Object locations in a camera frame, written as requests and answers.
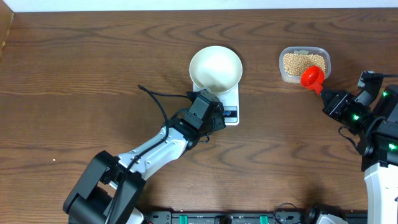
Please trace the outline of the red measuring scoop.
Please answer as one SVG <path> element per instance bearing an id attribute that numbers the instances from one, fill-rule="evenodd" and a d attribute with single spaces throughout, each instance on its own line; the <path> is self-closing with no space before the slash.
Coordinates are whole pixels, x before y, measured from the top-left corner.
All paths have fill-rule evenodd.
<path id="1" fill-rule="evenodd" d="M 314 90 L 317 95 L 320 95 L 323 90 L 322 84 L 325 80 L 325 74 L 323 70 L 318 66 L 311 66 L 304 71 L 300 79 L 302 87 Z"/>

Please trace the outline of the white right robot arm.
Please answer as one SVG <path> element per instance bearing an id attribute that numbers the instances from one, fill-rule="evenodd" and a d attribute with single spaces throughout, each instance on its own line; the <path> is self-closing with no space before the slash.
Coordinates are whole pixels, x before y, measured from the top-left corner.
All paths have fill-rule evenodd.
<path id="1" fill-rule="evenodd" d="M 368 194 L 368 223 L 397 223 L 397 85 L 382 89 L 387 74 L 364 71 L 360 92 L 320 90 L 323 112 L 359 136 L 354 148 Z"/>

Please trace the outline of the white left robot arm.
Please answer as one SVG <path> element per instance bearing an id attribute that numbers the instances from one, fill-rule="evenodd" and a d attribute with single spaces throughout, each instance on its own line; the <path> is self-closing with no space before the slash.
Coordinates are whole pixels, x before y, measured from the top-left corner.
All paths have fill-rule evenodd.
<path id="1" fill-rule="evenodd" d="M 192 105 L 165 118 L 161 130 L 139 147 L 90 161 L 63 204 L 71 223 L 143 223 L 136 205 L 147 179 L 194 148 L 202 137 L 226 127 L 223 104 L 207 90 L 186 94 Z"/>

